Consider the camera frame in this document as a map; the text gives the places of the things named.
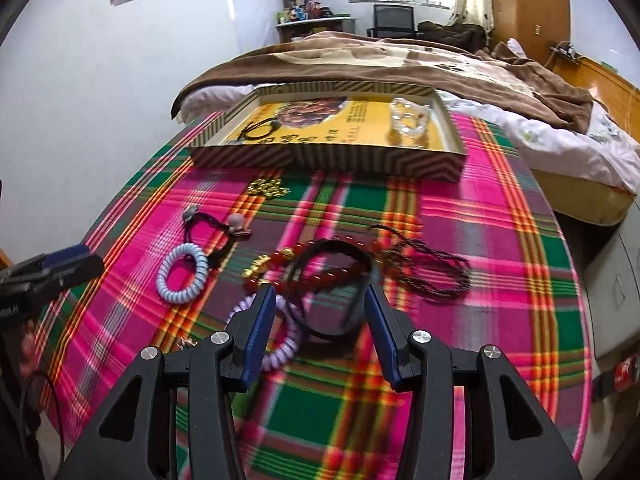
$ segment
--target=yellow paper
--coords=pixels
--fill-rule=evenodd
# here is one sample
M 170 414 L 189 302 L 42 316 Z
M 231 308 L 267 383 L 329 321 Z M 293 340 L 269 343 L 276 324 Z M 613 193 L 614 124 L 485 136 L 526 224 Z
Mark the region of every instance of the yellow paper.
M 443 133 L 436 122 L 429 120 L 426 134 L 411 140 L 401 137 L 392 129 L 390 99 L 321 98 L 309 101 L 265 104 L 258 107 L 243 121 L 224 144 L 238 142 L 240 132 L 249 123 L 276 118 L 280 128 L 271 135 L 257 140 L 244 139 L 246 144 L 282 143 L 336 143 L 368 144 L 371 146 L 412 146 L 443 151 Z M 260 137 L 269 133 L 269 123 L 247 133 Z

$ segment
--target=brown blanket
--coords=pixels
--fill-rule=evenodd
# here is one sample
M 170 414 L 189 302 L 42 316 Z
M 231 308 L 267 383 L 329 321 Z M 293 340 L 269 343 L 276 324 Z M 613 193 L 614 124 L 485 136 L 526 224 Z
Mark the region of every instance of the brown blanket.
M 385 81 L 431 86 L 459 97 L 497 105 L 555 128 L 585 133 L 593 98 L 530 59 L 500 44 L 492 56 L 419 40 L 376 40 L 320 32 L 303 41 L 254 50 L 207 70 L 174 101 L 216 85 L 296 81 Z

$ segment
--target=bed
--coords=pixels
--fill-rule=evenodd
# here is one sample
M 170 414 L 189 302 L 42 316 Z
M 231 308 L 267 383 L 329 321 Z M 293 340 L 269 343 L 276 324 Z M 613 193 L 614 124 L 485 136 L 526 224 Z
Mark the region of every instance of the bed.
M 321 32 L 255 50 L 205 72 L 178 94 L 189 123 L 255 86 L 305 80 L 383 80 L 436 88 L 452 112 L 498 124 L 552 208 L 591 224 L 618 224 L 640 190 L 640 145 L 587 90 L 500 44 L 489 55 L 418 40 Z

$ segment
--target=red beaded bracelet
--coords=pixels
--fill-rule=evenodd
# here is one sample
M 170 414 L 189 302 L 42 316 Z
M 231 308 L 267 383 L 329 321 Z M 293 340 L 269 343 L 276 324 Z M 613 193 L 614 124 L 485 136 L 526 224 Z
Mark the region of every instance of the red beaded bracelet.
M 356 247 L 373 254 L 382 252 L 382 244 L 377 240 L 372 240 L 368 244 L 356 240 L 351 236 L 346 237 L 334 237 L 335 239 L 344 240 Z M 244 270 L 242 277 L 244 278 L 244 288 L 254 293 L 258 290 L 258 287 L 268 280 L 264 280 L 261 276 L 270 269 L 277 269 L 283 264 L 288 264 L 293 258 L 302 254 L 305 248 L 314 241 L 310 240 L 306 244 L 298 243 L 295 247 L 286 247 L 272 253 L 271 255 L 262 254 L 258 256 L 256 260 Z M 302 293 L 306 292 L 319 292 L 325 288 L 334 288 L 336 286 L 346 286 L 351 282 L 354 282 L 357 277 L 361 276 L 365 272 L 366 266 L 361 262 L 354 262 L 349 267 L 334 267 L 332 269 L 323 270 L 319 274 L 313 274 L 312 276 L 302 276 L 296 282 L 293 282 L 293 286 L 301 286 Z M 280 280 L 271 282 L 278 294 L 284 292 L 285 284 Z

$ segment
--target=light blue spiral hair tie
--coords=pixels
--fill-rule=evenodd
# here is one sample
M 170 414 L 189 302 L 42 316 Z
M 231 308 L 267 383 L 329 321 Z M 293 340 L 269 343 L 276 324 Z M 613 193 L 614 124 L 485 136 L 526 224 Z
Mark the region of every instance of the light blue spiral hair tie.
M 196 263 L 196 275 L 191 285 L 187 286 L 183 290 L 171 290 L 166 286 L 166 278 L 169 275 L 171 267 L 174 266 L 175 261 L 190 254 Z M 195 300 L 198 295 L 204 289 L 204 284 L 207 281 L 207 274 L 209 273 L 209 261 L 204 252 L 196 244 L 182 244 L 178 245 L 174 250 L 167 254 L 166 258 L 160 265 L 158 270 L 158 277 L 156 278 L 156 287 L 158 288 L 158 294 L 160 297 L 174 304 L 189 303 Z

